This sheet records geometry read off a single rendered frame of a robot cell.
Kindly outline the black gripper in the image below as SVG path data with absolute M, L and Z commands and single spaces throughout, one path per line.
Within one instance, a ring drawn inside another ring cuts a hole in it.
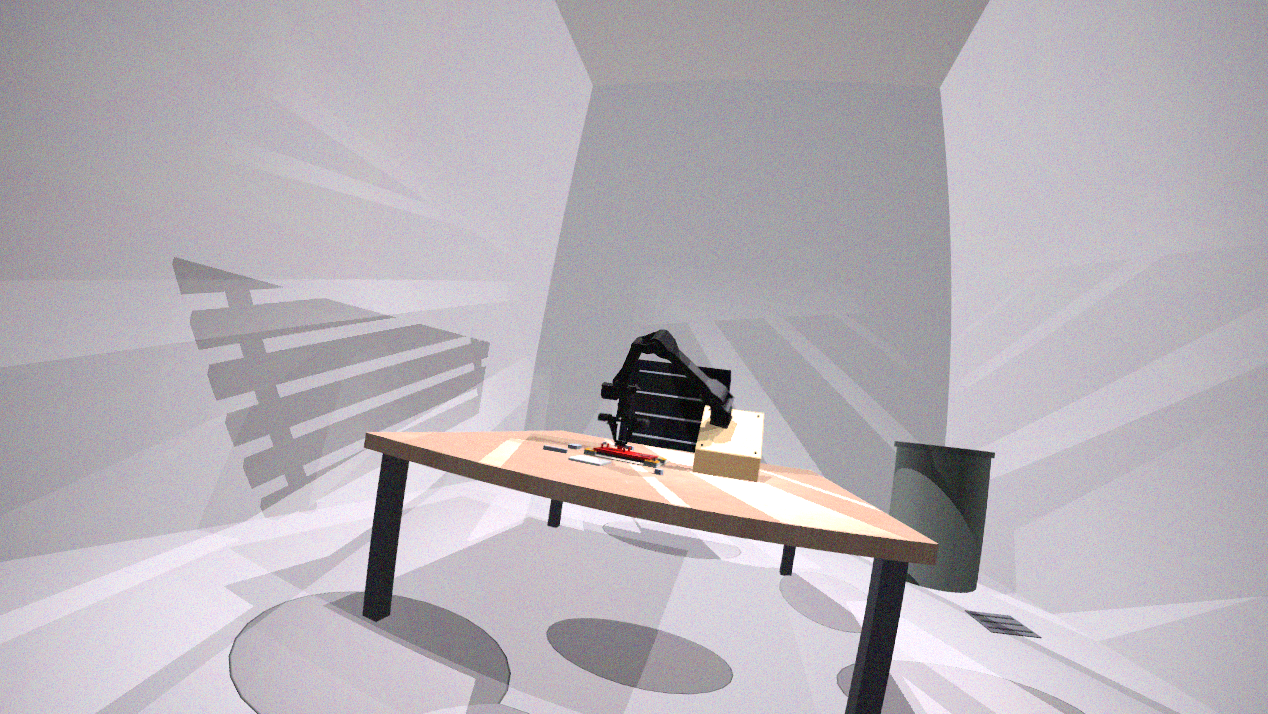
M 625 401 L 619 401 L 618 402 L 618 413 L 616 413 L 616 417 L 612 417 L 612 415 L 610 415 L 610 413 L 598 413 L 597 421 L 604 421 L 604 422 L 607 421 L 607 425 L 609 425 L 609 427 L 611 429 L 611 432 L 612 432 L 612 440 L 614 440 L 614 443 L 616 441 L 616 434 L 618 434 L 618 424 L 616 422 L 630 424 L 631 425 L 631 426 L 628 426 L 626 443 L 631 438 L 631 432 L 634 432 L 637 429 L 639 429 L 639 427 L 649 427 L 649 425 L 650 425 L 649 420 L 645 420 L 645 419 L 637 419 L 637 420 L 634 420 L 634 419 L 631 419 L 633 408 L 634 408 L 634 403 L 625 402 Z

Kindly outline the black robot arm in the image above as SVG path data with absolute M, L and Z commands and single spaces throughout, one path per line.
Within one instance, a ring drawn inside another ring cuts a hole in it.
M 647 334 L 637 337 L 623 364 L 623 369 L 614 377 L 612 383 L 604 382 L 601 397 L 604 399 L 619 399 L 633 402 L 635 391 L 642 391 L 637 384 L 629 386 L 634 378 L 634 368 L 642 353 L 656 354 L 670 360 L 701 391 L 700 399 L 710 406 L 710 424 L 719 427 L 728 427 L 732 419 L 732 403 L 734 394 L 719 380 L 709 379 L 708 375 L 694 364 L 680 349 L 675 337 L 667 330 Z

